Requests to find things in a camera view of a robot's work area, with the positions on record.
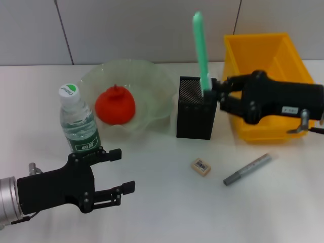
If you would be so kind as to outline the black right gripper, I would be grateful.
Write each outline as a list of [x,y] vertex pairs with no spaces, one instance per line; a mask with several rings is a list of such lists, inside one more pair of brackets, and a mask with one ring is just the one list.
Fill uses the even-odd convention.
[[[241,101],[224,92],[242,91]],[[270,115],[300,117],[304,109],[309,118],[320,120],[323,114],[323,86],[279,82],[263,71],[229,76],[223,82],[212,79],[212,90],[203,91],[203,102],[213,113],[220,110],[242,116],[248,124],[258,124]]]

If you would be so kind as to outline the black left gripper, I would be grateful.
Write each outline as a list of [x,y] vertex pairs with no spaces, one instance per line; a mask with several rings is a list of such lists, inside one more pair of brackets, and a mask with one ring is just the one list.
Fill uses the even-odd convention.
[[93,150],[71,154],[65,166],[17,180],[18,197],[24,214],[58,207],[77,206],[82,213],[120,206],[122,195],[135,192],[135,181],[96,191],[92,165],[122,158],[120,148],[106,151],[102,146]]

